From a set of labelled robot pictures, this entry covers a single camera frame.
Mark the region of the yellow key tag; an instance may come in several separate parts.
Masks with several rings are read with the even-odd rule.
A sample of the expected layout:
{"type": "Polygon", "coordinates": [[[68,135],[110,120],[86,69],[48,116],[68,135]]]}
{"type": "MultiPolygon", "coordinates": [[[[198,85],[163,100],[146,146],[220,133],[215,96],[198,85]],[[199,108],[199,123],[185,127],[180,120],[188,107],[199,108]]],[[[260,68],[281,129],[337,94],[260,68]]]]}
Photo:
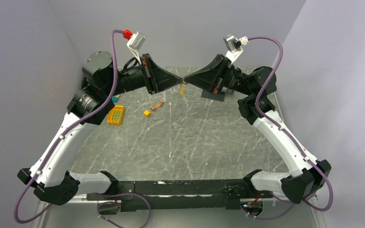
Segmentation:
{"type": "Polygon", "coordinates": [[[179,94],[181,97],[184,97],[184,94],[185,94],[185,85],[184,84],[180,84],[179,94]]]}

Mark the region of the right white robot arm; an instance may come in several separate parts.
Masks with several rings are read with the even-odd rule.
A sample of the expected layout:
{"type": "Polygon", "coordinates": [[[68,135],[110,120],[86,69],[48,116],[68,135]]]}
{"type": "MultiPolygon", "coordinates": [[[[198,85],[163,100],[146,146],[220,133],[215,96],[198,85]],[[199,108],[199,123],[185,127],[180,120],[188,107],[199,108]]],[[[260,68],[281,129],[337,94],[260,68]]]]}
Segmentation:
{"type": "Polygon", "coordinates": [[[261,66],[250,74],[235,67],[223,55],[218,54],[206,67],[184,77],[184,82],[207,92],[227,88],[246,95],[238,100],[241,116],[260,131],[272,144],[288,167],[288,172],[254,170],[244,178],[243,191],[248,197],[256,197],[261,191],[283,193],[292,203],[299,204],[325,184],[331,165],[318,160],[295,139],[280,118],[268,95],[276,91],[276,76],[267,78],[272,68],[261,66]],[[267,82],[259,101],[256,96],[267,82]]]}

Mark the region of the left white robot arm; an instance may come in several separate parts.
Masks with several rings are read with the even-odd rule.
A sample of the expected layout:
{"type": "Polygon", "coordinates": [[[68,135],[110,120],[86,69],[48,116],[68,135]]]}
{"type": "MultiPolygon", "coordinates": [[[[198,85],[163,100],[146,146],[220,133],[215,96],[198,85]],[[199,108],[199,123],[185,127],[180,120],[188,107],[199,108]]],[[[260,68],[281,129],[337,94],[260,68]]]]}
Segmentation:
{"type": "Polygon", "coordinates": [[[82,144],[114,108],[112,97],[139,88],[153,95],[183,81],[159,67],[149,54],[118,70],[109,52],[98,51],[88,57],[82,71],[82,88],[68,104],[56,136],[32,167],[18,172],[18,178],[34,189],[39,200],[58,206],[75,195],[98,193],[110,200],[118,193],[118,180],[107,171],[80,174],[68,170],[82,144]]]}

